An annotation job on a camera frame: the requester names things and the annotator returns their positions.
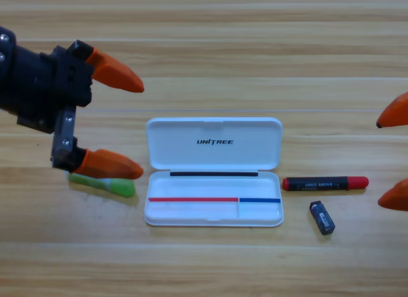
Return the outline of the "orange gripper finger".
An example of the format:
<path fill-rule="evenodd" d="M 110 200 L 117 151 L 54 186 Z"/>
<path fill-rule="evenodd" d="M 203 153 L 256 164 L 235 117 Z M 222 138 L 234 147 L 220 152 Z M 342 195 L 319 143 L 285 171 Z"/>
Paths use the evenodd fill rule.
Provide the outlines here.
<path fill-rule="evenodd" d="M 408 179 L 400 181 L 384 193 L 378 204 L 391 210 L 408 211 Z"/>
<path fill-rule="evenodd" d="M 408 125 L 408 92 L 396 97 L 382 112 L 376 122 L 378 128 Z"/>

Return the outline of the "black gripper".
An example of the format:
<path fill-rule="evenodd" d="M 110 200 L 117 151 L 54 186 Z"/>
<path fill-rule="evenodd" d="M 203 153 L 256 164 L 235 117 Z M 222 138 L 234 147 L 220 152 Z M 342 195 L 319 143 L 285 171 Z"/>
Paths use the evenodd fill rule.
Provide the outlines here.
<path fill-rule="evenodd" d="M 92 79 L 135 93 L 144 91 L 142 79 L 97 48 L 86 63 L 71 49 L 55 47 L 51 54 L 36 54 L 12 41 L 2 42 L 1 109 L 17 116 L 17 124 L 54 136 L 54 168 L 92 178 L 136 180 L 143 175 L 138 163 L 109 150 L 80 148 L 73 132 L 76 108 L 91 102 Z"/>

